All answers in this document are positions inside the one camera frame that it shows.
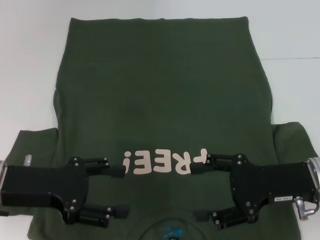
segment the t-shirt sleeve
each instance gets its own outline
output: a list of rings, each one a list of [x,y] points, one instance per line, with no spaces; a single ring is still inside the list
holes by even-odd
[[[275,124],[272,127],[280,164],[298,163],[317,157],[305,128],[299,122]]]

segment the metal connector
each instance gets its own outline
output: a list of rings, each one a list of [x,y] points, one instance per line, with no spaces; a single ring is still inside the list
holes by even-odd
[[[296,208],[298,209],[300,220],[308,220],[308,216],[316,213],[314,209],[306,210],[304,200],[301,196],[297,196],[294,199],[294,201],[295,201]]]
[[[1,201],[1,190],[2,190],[2,185],[4,184],[4,179],[6,176],[7,172],[7,164],[5,161],[0,160],[0,205],[2,203]]]
[[[24,164],[23,164],[23,166],[25,166],[25,167],[30,167],[31,161],[32,161],[32,155],[30,155],[30,154],[26,155],[26,156],[25,156],[25,159],[24,159]]]

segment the black bracket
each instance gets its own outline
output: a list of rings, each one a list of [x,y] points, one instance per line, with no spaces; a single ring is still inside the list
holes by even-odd
[[[230,172],[230,190],[235,206],[224,210],[197,210],[197,221],[212,218],[217,228],[255,223],[266,204],[293,203],[295,197],[317,203],[316,185],[305,162],[258,166],[246,155],[207,154],[205,163],[191,163],[191,174]]]
[[[4,206],[51,207],[58,209],[67,224],[83,223],[107,227],[111,218],[128,217],[127,206],[85,204],[89,176],[125,176],[125,166],[110,166],[107,158],[72,157],[58,168],[7,166],[1,188]]]

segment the white backdrop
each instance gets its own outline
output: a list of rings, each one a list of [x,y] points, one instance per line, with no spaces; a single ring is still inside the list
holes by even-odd
[[[300,122],[320,154],[319,13],[319,0],[0,0],[0,159],[19,130],[57,126],[53,94],[71,17],[247,16],[273,94],[273,122]],[[30,221],[0,217],[0,239],[28,239]],[[320,213],[299,224],[303,240],[319,239]]]

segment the cylindrical connector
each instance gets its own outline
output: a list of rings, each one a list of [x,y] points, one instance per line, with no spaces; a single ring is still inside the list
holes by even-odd
[[[6,162],[0,160],[0,205],[1,205],[1,190],[2,190],[2,185],[4,183],[6,171],[7,171]]]
[[[24,159],[24,164],[23,164],[23,166],[25,166],[25,167],[30,167],[30,165],[31,165],[31,161],[32,161],[32,155],[26,155],[25,156],[25,159]]]
[[[300,220],[308,220],[308,216],[316,213],[314,209],[306,210],[304,200],[301,196],[297,196],[294,201],[296,208],[298,209]]]

